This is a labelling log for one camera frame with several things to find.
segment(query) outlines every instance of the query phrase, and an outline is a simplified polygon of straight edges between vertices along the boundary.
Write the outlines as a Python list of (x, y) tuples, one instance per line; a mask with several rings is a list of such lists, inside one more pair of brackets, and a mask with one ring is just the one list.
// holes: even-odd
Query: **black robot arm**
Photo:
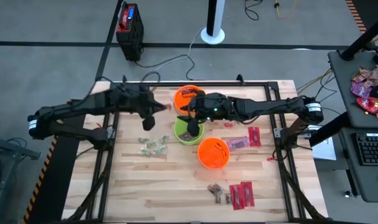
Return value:
[(310, 124), (318, 124), (323, 121), (323, 113), (319, 102), (314, 98), (299, 96), (292, 99), (277, 101), (254, 101), (220, 93), (205, 94), (197, 91), (196, 96), (190, 103), (181, 108), (182, 110), (194, 111), (194, 117), (179, 116), (178, 118), (188, 122), (188, 132), (192, 136), (198, 135), (198, 123), (207, 120), (230, 120), (242, 124), (250, 124), (260, 115), (294, 113), (298, 119), (291, 127), (285, 130), (287, 140), (295, 143), (297, 136)]
[(71, 101), (64, 105), (46, 106), (28, 116), (29, 134), (34, 139), (44, 139), (59, 135), (89, 140), (95, 149), (108, 142), (105, 128), (75, 128), (59, 123), (58, 120), (81, 114), (102, 115), (114, 112), (138, 113), (143, 118), (143, 128), (148, 131), (155, 125), (153, 114), (162, 111), (165, 105), (154, 100), (149, 87), (143, 84), (114, 84), (109, 90), (87, 95), (81, 101)]

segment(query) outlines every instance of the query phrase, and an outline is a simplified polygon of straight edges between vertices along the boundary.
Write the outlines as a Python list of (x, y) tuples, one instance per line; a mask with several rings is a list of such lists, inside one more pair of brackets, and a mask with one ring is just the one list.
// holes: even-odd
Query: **wooden table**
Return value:
[[(281, 98), (297, 95), (294, 82), (278, 81)], [(109, 88), (108, 82), (98, 82), (94, 92)], [(158, 87), (155, 99), (161, 103), (172, 103), (178, 87)], [(264, 101), (263, 87), (202, 87), (206, 93), (220, 92), (240, 98)], [(112, 171), (105, 209), (105, 222), (266, 222), (287, 221), (277, 162), (267, 161), (275, 149), (269, 116), (261, 116), (251, 126), (260, 128), (261, 147), (246, 147), (232, 152), (229, 164), (223, 170), (205, 169), (197, 159), (197, 146), (184, 146), (173, 133), (176, 112), (162, 111), (155, 114), (156, 125), (151, 131), (142, 129), (142, 120), (137, 114), (120, 113)], [(286, 114), (287, 125), (297, 118)], [(85, 128), (96, 128), (102, 124), (103, 116), (87, 115)], [(237, 124), (226, 128), (222, 121), (205, 123), (205, 138), (222, 140), (247, 136), (247, 126)], [(145, 157), (139, 153), (138, 138), (161, 138), (170, 136), (168, 153), (156, 157)], [(306, 140), (299, 145), (309, 147)], [(81, 142), (78, 153), (91, 147)], [(309, 201), (327, 216), (323, 194), (311, 151), (294, 149), (300, 187)], [(63, 218), (69, 217), (90, 191), (96, 160), (96, 151), (81, 155), (75, 162), (66, 199)], [(234, 211), (232, 205), (214, 203), (214, 196), (207, 190), (209, 184), (217, 183), (226, 191), (229, 185), (251, 181), (255, 207)], [(297, 206), (290, 190), (294, 214)]]

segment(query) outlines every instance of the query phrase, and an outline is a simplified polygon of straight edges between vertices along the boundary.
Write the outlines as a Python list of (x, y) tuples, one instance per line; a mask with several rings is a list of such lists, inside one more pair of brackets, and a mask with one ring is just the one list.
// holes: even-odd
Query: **black clamp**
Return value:
[(246, 82), (244, 81), (243, 76), (240, 75), (240, 74), (237, 75), (237, 77), (236, 77), (236, 81), (240, 81), (240, 84), (241, 84), (242, 86), (246, 85)]

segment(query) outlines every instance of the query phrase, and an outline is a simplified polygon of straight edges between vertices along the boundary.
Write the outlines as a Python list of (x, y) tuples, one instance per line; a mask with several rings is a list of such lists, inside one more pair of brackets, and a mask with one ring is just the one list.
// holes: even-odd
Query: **keyboard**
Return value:
[(378, 166), (378, 134), (353, 134), (357, 156), (362, 166)]

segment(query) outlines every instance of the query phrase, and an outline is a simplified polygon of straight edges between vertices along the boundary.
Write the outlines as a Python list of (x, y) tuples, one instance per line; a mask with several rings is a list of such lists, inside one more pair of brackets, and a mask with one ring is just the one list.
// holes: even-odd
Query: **concrete floor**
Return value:
[[(206, 22), (206, 1), (132, 0), (137, 2), (145, 26), (145, 42), (189, 43)], [(289, 14), (293, 1), (283, 1), (282, 13)], [(104, 42), (116, 0), (0, 0), (0, 41)], [(223, 29), (224, 43), (348, 45), (360, 32), (345, 0), (298, 1), (295, 16), (277, 17), (273, 0), (255, 10), (257, 22), (244, 14), (243, 1), (227, 0)], [(166, 14), (172, 15), (169, 20)], [(31, 140), (27, 115), (41, 106), (82, 98), (93, 83), (101, 58), (101, 47), (7, 47), (0, 46), (0, 138), (19, 136), (28, 147), (43, 152), (38, 161), (24, 160), (18, 170), (15, 191), (10, 194), (6, 223), (20, 223), (38, 178), (50, 139)], [(143, 65), (184, 54), (187, 49), (146, 49)], [(193, 49), (194, 79), (232, 80), (242, 74), (247, 80), (294, 80), (296, 86), (329, 69), (325, 50)], [(184, 80), (190, 68), (187, 60), (160, 69), (162, 80)], [(139, 80), (149, 70), (127, 62), (119, 48), (111, 48), (103, 75), (112, 80)], [(338, 89), (336, 82), (328, 87)], [(318, 86), (303, 93), (312, 96)], [(323, 102), (340, 113), (344, 106), (339, 93)], [(325, 122), (336, 114), (325, 111)], [(378, 223), (378, 203), (342, 196), (349, 189), (341, 171), (319, 171), (328, 213), (335, 220)]]

